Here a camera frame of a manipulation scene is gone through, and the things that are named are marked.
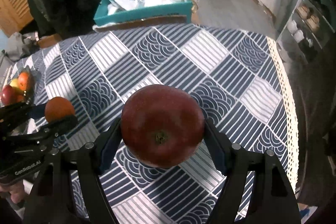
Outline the person's hand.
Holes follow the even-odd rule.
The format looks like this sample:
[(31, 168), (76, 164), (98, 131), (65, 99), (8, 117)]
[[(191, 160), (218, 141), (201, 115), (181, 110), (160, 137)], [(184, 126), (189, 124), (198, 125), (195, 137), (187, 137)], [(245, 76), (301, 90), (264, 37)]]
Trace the person's hand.
[(26, 192), (23, 181), (17, 182), (10, 186), (0, 186), (0, 192), (9, 193), (13, 203), (20, 203), (25, 199)]

